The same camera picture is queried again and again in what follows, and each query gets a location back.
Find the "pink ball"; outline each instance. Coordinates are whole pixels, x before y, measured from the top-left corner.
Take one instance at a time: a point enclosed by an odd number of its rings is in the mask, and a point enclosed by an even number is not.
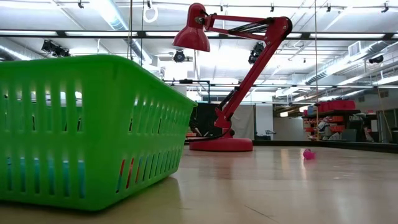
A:
[[[303,152],[304,159],[315,159],[315,152],[312,152],[311,149],[306,149]]]

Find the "basket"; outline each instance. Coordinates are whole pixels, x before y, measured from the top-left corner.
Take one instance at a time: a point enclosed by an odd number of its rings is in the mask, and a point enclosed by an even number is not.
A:
[[[196,103],[110,55],[0,64],[0,200],[101,210],[174,173]]]

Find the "red desk lamp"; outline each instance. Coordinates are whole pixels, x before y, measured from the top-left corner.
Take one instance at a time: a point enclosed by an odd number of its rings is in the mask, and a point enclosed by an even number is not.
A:
[[[216,19],[225,21],[248,22],[243,26],[226,30],[214,28]],[[205,7],[200,3],[194,3],[189,7],[187,26],[174,38],[173,45],[189,49],[209,52],[210,44],[203,28],[208,31],[226,35],[235,35],[254,40],[262,40],[266,47],[251,67],[240,86],[234,90],[217,106],[217,120],[214,125],[223,129],[221,136],[194,139],[190,142],[191,150],[200,151],[252,151],[253,143],[250,139],[233,138],[234,131],[231,129],[231,117],[236,108],[242,102],[246,93],[252,87],[280,43],[292,31],[292,21],[287,17],[251,18],[239,16],[219,16],[206,13]]]

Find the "lamp arm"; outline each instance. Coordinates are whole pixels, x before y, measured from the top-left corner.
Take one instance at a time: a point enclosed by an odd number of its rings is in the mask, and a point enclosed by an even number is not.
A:
[[[226,30],[214,28],[215,19],[222,19],[227,21],[250,22],[261,26],[266,26],[265,35],[258,35],[250,33],[250,29],[257,29],[251,27],[250,24],[246,26],[237,27],[235,29]],[[244,77],[240,86],[235,87],[231,93],[217,106],[216,115],[217,120],[214,125],[219,128],[231,127],[231,117],[236,108],[242,102],[258,76],[271,59],[278,46],[292,31],[292,22],[287,17],[272,17],[267,19],[238,17],[238,16],[218,16],[215,14],[209,15],[205,18],[205,29],[220,34],[235,35],[254,40],[262,40],[265,42],[266,47],[251,67],[249,73]]]

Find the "floor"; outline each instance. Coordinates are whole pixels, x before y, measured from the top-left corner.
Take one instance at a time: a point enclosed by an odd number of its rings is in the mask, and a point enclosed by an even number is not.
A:
[[[185,150],[171,177],[98,213],[0,203],[1,223],[398,223],[398,154]]]

